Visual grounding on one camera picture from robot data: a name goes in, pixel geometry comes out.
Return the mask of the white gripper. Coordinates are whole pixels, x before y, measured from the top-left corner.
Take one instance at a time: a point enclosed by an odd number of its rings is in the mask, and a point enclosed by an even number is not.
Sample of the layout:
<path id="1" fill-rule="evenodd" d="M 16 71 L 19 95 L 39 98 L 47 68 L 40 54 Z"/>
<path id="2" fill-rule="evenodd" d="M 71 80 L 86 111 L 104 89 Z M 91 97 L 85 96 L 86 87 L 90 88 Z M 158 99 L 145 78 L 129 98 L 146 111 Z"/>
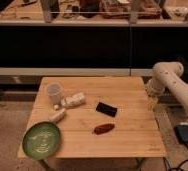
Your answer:
<path id="1" fill-rule="evenodd" d="M 148 98 L 148 109 L 153 110 L 158 103 L 158 98 L 164 92 L 164 85 L 160 83 L 157 79 L 152 78 L 146 84 Z"/>

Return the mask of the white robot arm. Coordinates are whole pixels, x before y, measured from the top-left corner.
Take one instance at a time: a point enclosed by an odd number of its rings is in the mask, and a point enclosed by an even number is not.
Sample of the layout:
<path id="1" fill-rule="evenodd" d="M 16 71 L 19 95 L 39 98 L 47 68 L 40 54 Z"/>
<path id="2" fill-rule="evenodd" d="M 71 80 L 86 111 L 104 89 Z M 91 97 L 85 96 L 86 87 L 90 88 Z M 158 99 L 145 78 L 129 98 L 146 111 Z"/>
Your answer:
<path id="1" fill-rule="evenodd" d="M 161 96 L 168 88 L 171 94 L 188 112 L 188 84 L 181 76 L 184 67 L 180 62 L 158 62 L 153 66 L 153 77 L 147 82 L 150 96 Z"/>

